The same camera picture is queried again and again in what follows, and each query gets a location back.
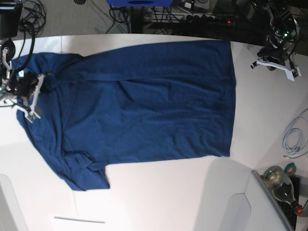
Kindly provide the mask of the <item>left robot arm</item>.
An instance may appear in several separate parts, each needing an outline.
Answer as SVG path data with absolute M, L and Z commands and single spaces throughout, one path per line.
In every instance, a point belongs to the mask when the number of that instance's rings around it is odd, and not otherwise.
M 293 58 L 296 38 L 300 35 L 300 27 L 288 10 L 284 0 L 253 0 L 252 6 L 256 12 L 267 20 L 265 26 L 268 34 L 266 46 L 257 53 L 258 60 L 251 64 L 251 68 L 258 65 L 266 66 L 270 71 L 277 68 L 288 70 L 292 76 L 299 75 L 299 67 Z

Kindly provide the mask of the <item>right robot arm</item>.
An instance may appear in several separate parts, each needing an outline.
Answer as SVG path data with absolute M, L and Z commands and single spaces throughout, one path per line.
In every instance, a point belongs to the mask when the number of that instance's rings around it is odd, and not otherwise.
M 12 106 L 28 110 L 51 71 L 21 74 L 33 55 L 35 39 L 46 25 L 47 10 L 40 0 L 0 2 L 0 99 L 16 100 Z

